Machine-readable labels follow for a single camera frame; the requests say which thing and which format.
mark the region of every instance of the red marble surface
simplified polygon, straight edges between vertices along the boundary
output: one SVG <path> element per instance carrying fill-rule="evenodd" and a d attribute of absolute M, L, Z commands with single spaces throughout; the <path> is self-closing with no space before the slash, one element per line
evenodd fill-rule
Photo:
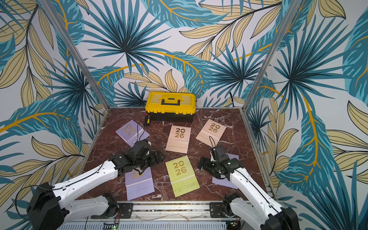
<path fill-rule="evenodd" d="M 128 144 L 125 143 L 115 131 L 131 119 L 136 122 L 143 121 L 144 116 L 144 109 L 110 109 L 103 129 L 84 167 L 84 171 L 88 171 L 101 164 L 109 154 L 128 150 L 130 148 Z M 245 166 L 252 178 L 265 189 L 245 125 L 241 118 L 240 110 L 197 109 L 192 123 L 153 121 L 151 125 L 146 128 L 146 131 L 150 134 L 147 139 L 152 142 L 151 148 L 153 150 L 161 150 L 166 156 L 166 162 L 185 155 L 183 153 L 165 151 L 171 125 L 192 127 L 188 157 L 195 171 L 200 188 L 182 196 L 175 197 L 166 165 L 165 163 L 161 163 L 151 168 L 156 191 L 146 196 L 139 197 L 136 200 L 222 200 L 226 194 L 234 192 L 242 194 L 240 190 L 212 184 L 212 177 L 207 172 L 199 170 L 195 166 L 202 156 L 210 158 L 210 147 L 196 139 L 196 136 L 208 119 L 219 122 L 227 127 L 219 144 L 225 147 L 227 153 L 239 155 L 240 162 Z M 97 186 L 79 197 L 79 199 L 93 198 L 107 192 L 111 193 L 118 201 L 127 200 L 124 176 Z"/>

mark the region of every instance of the pink desk calendar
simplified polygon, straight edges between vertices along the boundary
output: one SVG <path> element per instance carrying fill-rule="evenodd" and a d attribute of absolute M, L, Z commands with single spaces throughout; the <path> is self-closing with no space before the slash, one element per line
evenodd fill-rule
<path fill-rule="evenodd" d="M 125 186 L 127 187 L 128 201 L 154 192 L 151 168 L 147 168 L 142 175 L 139 175 L 135 170 L 126 173 Z"/>
<path fill-rule="evenodd" d="M 125 142 L 127 142 L 130 147 L 134 146 L 134 143 L 137 141 L 137 137 L 138 137 L 138 140 L 139 138 L 141 138 L 141 140 L 144 140 L 147 137 L 149 137 L 148 132 L 144 131 L 144 129 L 133 120 L 130 120 L 128 123 L 123 125 L 120 129 L 116 130 L 116 133 Z"/>
<path fill-rule="evenodd" d="M 214 147 L 219 142 L 225 129 L 226 126 L 209 119 L 206 122 L 205 126 L 203 126 L 202 130 L 198 133 L 196 139 L 205 143 L 208 146 Z"/>

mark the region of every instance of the yellow leaf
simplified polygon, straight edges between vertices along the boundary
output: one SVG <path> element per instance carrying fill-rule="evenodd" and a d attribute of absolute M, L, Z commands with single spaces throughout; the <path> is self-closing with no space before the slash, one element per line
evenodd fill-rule
<path fill-rule="evenodd" d="M 88 150 L 89 150 L 89 145 L 88 144 L 83 144 L 82 145 L 82 153 L 83 153 L 84 156 L 87 156 Z"/>
<path fill-rule="evenodd" d="M 38 181 L 41 179 L 42 174 L 45 172 L 47 166 L 44 166 L 42 168 L 40 168 L 39 170 L 37 170 L 36 172 L 34 172 L 27 180 L 26 182 L 23 184 L 22 188 L 25 188 L 27 186 L 30 185 L 34 185 L 34 184 L 38 184 Z M 30 187 L 23 189 L 22 191 L 19 192 L 19 195 L 17 197 L 18 200 L 23 199 L 27 193 L 29 193 L 29 191 L 31 190 Z"/>
<path fill-rule="evenodd" d="M 308 15 L 307 15 L 307 25 L 311 22 L 313 15 L 314 15 L 314 10 L 316 9 L 316 5 L 317 5 L 317 1 L 318 0 L 314 0 L 314 2 L 312 3 L 311 8 L 309 9 Z"/>
<path fill-rule="evenodd" d="M 271 176 L 271 184 L 272 186 L 277 188 L 280 185 L 280 181 L 278 180 L 276 176 Z"/>
<path fill-rule="evenodd" d="M 327 135 L 332 144 L 368 149 L 367 143 L 348 132 L 341 130 L 327 130 Z"/>
<path fill-rule="evenodd" d="M 227 24 L 206 25 L 190 31 L 180 31 L 187 38 L 204 38 L 219 33 Z"/>
<path fill-rule="evenodd" d="M 270 142 L 270 147 L 272 149 L 273 153 L 276 153 L 276 143 L 275 143 L 275 137 L 273 135 L 273 132 L 271 131 L 270 126 L 267 127 L 267 134 L 268 134 L 268 140 Z"/>
<path fill-rule="evenodd" d="M 65 178 L 65 175 L 68 173 L 70 167 L 78 160 L 78 156 L 72 156 L 68 158 L 69 159 L 65 163 L 63 170 L 61 171 L 59 179 L 57 180 L 57 183 L 61 182 Z"/>
<path fill-rule="evenodd" d="M 88 5 L 87 5 L 87 3 L 86 3 L 86 1 L 85 0 L 75 0 L 75 2 L 76 3 L 78 3 L 79 5 L 81 5 L 81 6 L 84 6 L 84 7 L 86 7 L 87 9 L 89 9 L 89 7 L 88 7 Z"/>
<path fill-rule="evenodd" d="M 45 100 L 37 91 L 36 91 L 36 100 Z"/>
<path fill-rule="evenodd" d="M 152 83 L 152 82 L 138 82 L 137 85 L 142 86 L 142 87 L 147 86 L 147 88 L 162 88 L 162 86 L 157 85 L 157 84 Z"/>
<path fill-rule="evenodd" d="M 17 0 L 16 2 L 13 0 L 5 0 L 5 2 L 15 11 L 10 10 L 7 6 L 6 9 L 10 11 L 11 14 L 23 14 L 27 12 L 24 8 L 28 11 L 32 11 L 36 8 L 37 2 L 35 0 Z"/>
<path fill-rule="evenodd" d="M 216 15 L 225 15 L 227 14 L 222 21 L 228 21 L 233 20 L 236 18 L 239 18 L 240 16 L 247 14 L 251 12 L 251 9 L 243 6 L 243 11 L 240 14 L 240 5 L 233 5 L 232 9 L 231 6 L 211 6 L 211 5 L 205 5 L 205 4 L 199 4 L 200 7 L 209 9 L 212 11 L 213 14 Z"/>
<path fill-rule="evenodd" d="M 368 135 L 368 114 L 360 111 L 350 101 L 347 105 L 347 112 L 351 121 L 365 134 Z"/>
<path fill-rule="evenodd" d="M 282 135 L 280 142 L 277 144 L 277 154 L 284 152 L 289 146 L 291 138 L 298 132 L 297 129 L 291 128 Z"/>
<path fill-rule="evenodd" d="M 45 86 L 43 86 L 44 83 L 38 80 L 33 74 L 31 74 L 31 76 L 33 84 L 36 87 L 36 91 L 39 93 L 39 96 L 42 98 L 42 100 L 48 98 L 51 95 L 51 93 Z"/>
<path fill-rule="evenodd" d="M 189 93 L 189 90 L 183 86 L 181 89 L 179 89 L 179 93 Z"/>
<path fill-rule="evenodd" d="M 265 14 L 258 22 L 251 38 L 254 38 L 256 35 L 261 33 L 265 28 L 267 28 L 277 17 L 280 10 L 281 10 L 281 5 L 278 5 L 272 10 L 270 10 L 269 12 L 267 12 L 267 14 Z"/>
<path fill-rule="evenodd" d="M 276 119 L 274 118 L 274 116 L 272 115 L 272 113 L 269 113 L 269 118 L 270 118 L 270 124 L 272 127 L 272 130 L 274 131 L 274 133 L 277 133 L 277 128 L 276 128 Z"/>
<path fill-rule="evenodd" d="M 5 25 L 0 30 L 0 42 L 7 42 L 11 39 L 11 37 L 14 35 L 15 39 L 15 45 L 18 45 L 21 41 L 23 41 L 26 29 L 28 26 L 27 20 L 18 20 L 18 22 L 22 25 L 20 27 L 16 22 L 10 21 L 8 25 Z"/>
<path fill-rule="evenodd" d="M 243 100 L 243 98 L 239 98 L 239 97 L 233 97 L 234 98 L 234 100 L 237 102 L 237 103 L 240 103 L 240 104 L 244 104 L 245 102 L 244 102 L 244 100 Z"/>
<path fill-rule="evenodd" d="M 47 19 L 46 14 L 41 8 L 38 9 L 38 19 L 40 21 L 41 29 L 45 34 L 47 41 L 50 43 L 52 49 L 54 49 L 54 40 L 52 38 L 49 20 Z"/>
<path fill-rule="evenodd" d="M 37 50 L 37 52 L 41 55 L 41 57 L 43 57 L 46 61 L 48 61 L 50 64 L 54 64 L 54 62 L 52 61 L 50 55 L 47 53 L 47 51 L 45 50 L 45 48 L 43 47 L 40 38 L 37 35 L 37 32 L 35 30 L 35 28 L 33 27 L 33 25 L 29 25 L 29 35 L 31 37 L 31 41 L 33 46 L 35 47 L 35 49 Z"/>
<path fill-rule="evenodd" d="M 0 176 L 10 177 L 17 176 L 23 173 L 27 173 L 33 169 L 36 169 L 42 165 L 49 164 L 51 161 L 41 161 L 41 160 L 26 160 L 19 164 L 13 165 L 12 168 L 16 171 L 16 173 L 12 172 L 0 172 Z"/>
<path fill-rule="evenodd" d="M 176 81 L 173 78 L 172 75 L 172 69 L 169 70 L 166 75 L 165 75 L 165 81 L 166 81 L 166 85 L 168 87 L 168 89 L 170 90 L 170 92 L 176 92 L 176 90 L 178 89 L 178 84 L 176 84 Z"/>
<path fill-rule="evenodd" d="M 275 100 L 275 98 L 270 98 L 270 104 L 272 108 L 273 117 L 275 118 L 275 123 L 277 123 L 277 119 L 279 116 L 279 112 L 277 111 L 277 109 L 279 106 L 277 105 L 277 101 Z"/>
<path fill-rule="evenodd" d="M 22 176 L 13 180 L 13 184 L 6 184 L 0 189 L 0 206 L 29 178 L 30 176 Z"/>
<path fill-rule="evenodd" d="M 33 67 L 35 68 L 38 75 L 40 75 L 40 77 L 42 77 L 42 79 L 44 79 L 48 85 L 52 85 L 52 81 L 49 78 L 50 73 L 45 69 L 47 68 L 45 63 L 41 60 L 41 58 L 36 54 L 36 52 L 30 45 L 28 45 L 28 50 L 29 56 L 33 63 Z"/>
<path fill-rule="evenodd" d="M 289 157 L 281 156 L 277 159 L 273 171 L 279 173 L 282 170 L 286 169 L 288 166 L 289 166 Z"/>
<path fill-rule="evenodd" d="M 272 4 L 276 4 L 276 3 L 279 3 L 279 2 L 282 2 L 282 0 L 263 0 L 263 5 L 272 5 Z M 251 0 L 251 3 L 252 4 L 259 4 L 259 5 L 262 4 L 261 0 Z"/>
<path fill-rule="evenodd" d="M 275 163 L 275 152 L 272 150 L 272 148 L 270 147 L 267 141 L 265 141 L 265 144 L 266 144 L 266 149 L 268 153 L 268 159 L 270 160 L 271 168 L 273 168 L 273 165 Z"/>
<path fill-rule="evenodd" d="M 233 23 L 231 23 L 225 30 L 223 34 L 216 41 L 216 57 L 221 55 L 221 51 L 224 52 L 226 45 L 230 43 L 231 30 L 233 28 Z"/>
<path fill-rule="evenodd" d="M 134 80 L 139 80 L 139 81 L 145 81 L 145 82 L 150 82 L 150 80 L 146 77 L 142 77 L 141 74 L 137 74 L 137 73 L 131 73 L 131 74 L 124 74 L 124 78 L 129 78 L 129 79 L 134 79 Z"/>
<path fill-rule="evenodd" d="M 210 52 L 212 52 L 212 43 L 208 43 L 206 48 L 203 50 L 202 60 L 210 61 L 211 60 L 211 53 Z"/>
<path fill-rule="evenodd" d="M 208 42 L 211 42 L 215 37 L 210 37 L 204 42 L 198 42 L 189 47 L 189 49 L 185 52 L 187 55 L 194 56 L 198 51 L 200 51 Z"/>
<path fill-rule="evenodd" d="M 365 170 L 364 172 L 359 173 L 357 175 L 357 181 L 368 184 L 368 170 Z"/>
<path fill-rule="evenodd" d="M 286 103 L 284 103 L 280 109 L 280 113 L 284 110 L 286 106 Z M 284 129 L 284 125 L 285 125 L 285 113 L 281 113 L 279 116 L 279 126 L 278 126 L 278 130 L 277 130 L 277 139 L 280 137 L 280 134 L 282 132 L 282 130 Z"/>
<path fill-rule="evenodd" d="M 358 161 L 358 165 L 363 164 L 368 160 L 367 152 L 352 151 L 335 156 L 335 161 L 339 165 L 341 171 L 354 168 L 354 163 Z"/>
<path fill-rule="evenodd" d="M 202 59 L 202 53 L 197 54 L 196 57 Z"/>
<path fill-rule="evenodd" d="M 342 154 L 342 153 L 346 152 L 345 150 L 339 149 L 338 147 L 335 147 L 335 146 L 333 146 L 332 149 L 333 149 L 333 154 L 334 155 Z"/>
<path fill-rule="evenodd" d="M 346 18 L 344 8 L 337 0 L 319 0 L 319 11 L 323 17 Z"/>
<path fill-rule="evenodd" d="M 234 29 L 234 33 L 233 33 L 233 39 L 234 39 L 233 51 L 235 50 L 235 47 L 237 47 L 240 44 L 241 38 L 243 37 L 244 30 L 248 26 L 252 17 L 253 17 L 253 14 L 249 14 L 245 16 L 244 18 L 242 18 L 240 22 L 236 25 Z"/>
<path fill-rule="evenodd" d="M 0 75 L 0 89 L 14 84 L 23 73 L 27 62 L 25 47 L 15 52 L 14 56 L 6 63 Z"/>
<path fill-rule="evenodd" d="M 228 98 L 227 101 L 225 102 L 225 104 L 223 104 L 221 107 L 226 107 L 228 105 L 231 105 L 232 104 L 232 100 L 231 98 Z"/>
<path fill-rule="evenodd" d="M 47 158 L 58 159 L 65 156 L 56 145 L 41 143 L 34 137 L 32 137 L 32 147 L 39 155 Z"/>
<path fill-rule="evenodd" d="M 103 108 L 103 105 L 102 104 L 96 104 L 95 105 L 95 109 L 102 109 Z"/>
<path fill-rule="evenodd" d="M 143 70 L 144 74 L 148 76 L 149 79 L 153 80 L 154 82 L 156 82 L 157 84 L 159 84 L 161 87 L 164 87 L 164 85 L 162 84 L 162 81 L 159 78 L 159 76 L 157 76 L 156 74 L 154 74 L 151 71 L 149 73 L 147 73 L 147 71 L 144 69 L 143 66 L 142 66 L 142 70 Z"/>
<path fill-rule="evenodd" d="M 97 124 L 99 125 L 100 121 L 101 121 L 101 117 L 99 116 L 99 113 L 96 110 L 94 110 L 93 114 L 95 115 L 95 117 L 97 119 Z"/>
<path fill-rule="evenodd" d="M 72 175 L 70 176 L 71 178 L 73 178 L 75 175 L 77 175 L 79 173 L 79 171 L 81 170 L 82 168 L 82 164 L 83 164 L 83 161 L 81 161 L 77 167 L 74 169 L 74 172 L 72 173 Z"/>
<path fill-rule="evenodd" d="M 21 98 L 22 98 L 23 107 L 29 106 L 30 104 L 34 102 L 33 89 L 32 89 L 32 84 L 31 84 L 31 69 L 29 67 L 27 68 L 27 76 L 22 85 Z"/>
<path fill-rule="evenodd" d="M 56 180 L 51 181 L 51 179 L 55 179 L 55 177 L 59 174 L 62 166 L 64 165 L 65 161 L 67 160 L 67 158 L 63 158 L 62 160 L 58 161 L 56 164 L 54 164 L 53 166 L 51 166 L 51 168 L 49 168 L 49 170 L 47 171 L 45 177 L 42 179 L 41 184 L 48 182 L 51 184 L 51 182 L 53 182 L 53 184 L 56 183 Z"/>
<path fill-rule="evenodd" d="M 148 89 L 147 89 L 147 91 L 148 91 L 148 92 L 150 92 L 150 93 L 151 93 L 151 92 L 167 92 L 167 91 L 162 90 L 162 89 L 151 89 L 151 90 L 148 90 Z"/>
<path fill-rule="evenodd" d="M 76 145 L 70 139 L 62 139 L 61 144 L 65 152 L 69 154 L 79 155 L 79 150 Z"/>

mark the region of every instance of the cable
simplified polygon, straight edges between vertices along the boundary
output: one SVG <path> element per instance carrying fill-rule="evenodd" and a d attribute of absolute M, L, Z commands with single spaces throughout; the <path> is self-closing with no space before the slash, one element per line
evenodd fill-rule
<path fill-rule="evenodd" d="M 87 221 L 88 221 L 88 216 L 87 216 L 87 219 L 86 219 L 86 224 L 84 225 L 84 230 L 86 230 L 86 227 L 87 227 Z"/>

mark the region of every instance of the metal frame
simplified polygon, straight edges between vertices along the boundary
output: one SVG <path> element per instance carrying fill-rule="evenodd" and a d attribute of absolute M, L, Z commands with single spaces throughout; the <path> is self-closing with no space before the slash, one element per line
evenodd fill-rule
<path fill-rule="evenodd" d="M 107 103 L 105 96 L 100 91 L 95 79 L 93 78 L 91 72 L 88 69 L 88 66 L 84 62 L 83 57 L 79 53 L 76 45 L 74 44 L 69 32 L 63 26 L 61 18 L 59 14 L 56 12 L 55 8 L 52 6 L 50 0 L 39 0 L 42 9 L 45 11 L 45 14 L 49 18 L 51 24 L 55 27 L 55 31 L 60 35 L 65 46 L 68 48 L 70 54 L 73 56 L 75 62 L 81 69 L 82 73 L 86 77 L 89 85 L 93 89 L 94 93 L 96 94 L 97 98 L 100 100 L 101 104 L 105 107 L 106 110 L 110 108 L 110 105 Z"/>
<path fill-rule="evenodd" d="M 243 105 L 243 111 L 246 112 L 251 104 L 251 101 L 254 97 L 254 95 L 257 92 L 257 89 L 262 81 L 262 78 L 264 76 L 264 74 L 266 73 L 266 69 L 268 68 L 268 66 L 270 65 L 271 62 L 271 58 L 274 56 L 274 54 L 276 53 L 277 49 L 279 48 L 279 45 L 282 41 L 282 39 L 284 38 L 284 35 L 286 34 L 288 27 L 295 15 L 295 13 L 297 12 L 298 7 L 300 6 L 302 0 L 292 0 L 290 3 L 289 8 L 287 9 L 284 19 L 282 20 L 280 27 L 278 29 L 278 32 L 275 36 L 275 38 L 273 39 L 273 42 L 271 44 L 270 49 L 268 50 L 267 54 L 266 54 L 266 58 L 263 61 L 262 66 L 260 67 L 258 74 L 254 80 L 254 83 L 252 85 L 251 90 L 248 93 L 247 99 L 245 100 L 245 103 Z"/>

